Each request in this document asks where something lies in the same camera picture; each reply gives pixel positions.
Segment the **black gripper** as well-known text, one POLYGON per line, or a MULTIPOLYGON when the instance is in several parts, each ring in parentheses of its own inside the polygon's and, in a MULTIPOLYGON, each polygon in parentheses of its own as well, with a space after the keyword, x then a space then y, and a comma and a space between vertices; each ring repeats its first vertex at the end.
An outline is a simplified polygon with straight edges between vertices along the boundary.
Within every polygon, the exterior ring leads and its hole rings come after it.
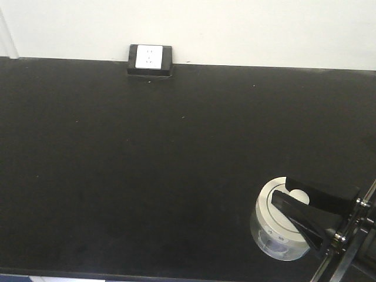
POLYGON ((351 267, 374 280, 375 183, 361 198, 360 189, 355 186, 286 177, 285 187, 290 192, 302 190, 310 199, 309 204, 304 204, 275 191, 271 202, 318 256, 325 254, 311 281, 342 281, 351 267))

